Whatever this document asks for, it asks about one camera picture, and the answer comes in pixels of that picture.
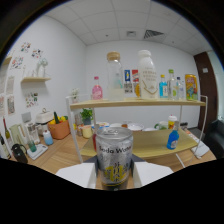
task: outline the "brown door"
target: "brown door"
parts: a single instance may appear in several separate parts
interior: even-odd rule
[[[217,119],[217,86],[215,74],[208,57],[207,52],[203,52],[194,56],[194,60],[198,69],[201,95],[208,97],[208,110],[205,123],[204,133],[206,133],[207,126],[210,122]],[[204,123],[205,107],[200,107],[200,117],[198,121],[198,129],[202,130]]]

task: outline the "blue spray bottle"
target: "blue spray bottle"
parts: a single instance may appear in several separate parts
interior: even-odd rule
[[[179,139],[179,134],[177,132],[179,127],[179,121],[175,121],[174,127],[173,127],[173,131],[170,133],[169,138],[168,138],[168,142],[166,147],[168,149],[175,149],[177,147],[177,142]]]

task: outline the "small shelf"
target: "small shelf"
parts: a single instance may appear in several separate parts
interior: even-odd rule
[[[50,80],[51,78],[41,78],[41,77],[25,77],[22,79],[21,83],[24,82],[45,82]]]
[[[172,130],[160,130],[160,131],[139,131],[133,132],[133,154],[142,159],[152,159],[161,156],[167,156],[173,153],[178,153],[184,150],[188,150],[197,146],[197,142],[194,141],[186,132],[182,129],[178,130],[179,140],[176,149],[170,150],[166,147],[169,134]],[[93,140],[90,138],[80,151],[82,156],[93,157],[96,152],[93,148]]]
[[[137,97],[125,98],[123,101],[109,101],[103,100],[88,100],[76,104],[70,104],[70,109],[81,108],[100,108],[100,107],[125,107],[125,106],[171,106],[171,105],[183,105],[183,106],[206,106],[205,102],[193,101],[193,100],[144,100]]]
[[[3,61],[2,65],[8,65],[11,61],[12,57],[6,57],[5,60]]]

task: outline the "can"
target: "can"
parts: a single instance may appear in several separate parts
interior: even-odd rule
[[[104,127],[96,132],[96,151],[102,188],[109,191],[127,188],[133,150],[132,131]]]

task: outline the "bottle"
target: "bottle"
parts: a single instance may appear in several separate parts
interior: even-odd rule
[[[6,123],[5,123],[5,118],[3,116],[3,122],[4,122],[4,127],[5,127],[5,137],[6,137],[6,140],[8,142],[8,145],[9,145],[9,148],[10,150],[12,150],[12,146],[13,146],[13,141],[12,141],[12,138],[11,138],[11,135],[6,127]]]
[[[179,139],[179,134],[177,131],[178,127],[179,127],[179,121],[175,121],[173,131],[169,134],[168,142],[166,145],[168,149],[175,149],[177,147],[177,142]]]
[[[161,75],[161,82],[159,83],[159,95],[160,98],[168,99],[167,83],[165,81],[165,75]]]
[[[101,100],[101,99],[103,99],[103,89],[99,85],[99,77],[95,76],[94,80],[95,80],[95,85],[92,89],[93,100]]]
[[[5,144],[5,141],[4,141],[1,133],[0,133],[0,141],[1,141],[2,149],[3,149],[3,151],[1,152],[1,155],[3,154],[5,159],[10,159],[11,155],[9,153],[9,150],[8,150],[6,144]]]
[[[123,85],[123,69],[120,62],[120,53],[116,51],[107,54],[107,73],[108,87],[107,98],[109,101],[124,100],[124,85]]]
[[[177,77],[177,83],[178,83],[178,99],[184,100],[184,86],[180,81],[180,77]]]
[[[170,79],[167,81],[168,99],[177,100],[178,83],[174,77],[173,69],[169,69]]]
[[[54,143],[51,133],[48,130],[45,130],[43,132],[43,136],[44,136],[44,141],[45,141],[46,145],[52,145]]]
[[[141,50],[138,52],[138,56],[138,74],[139,85],[141,89],[141,98],[157,99],[157,75],[154,63],[151,59],[151,53],[147,50]]]

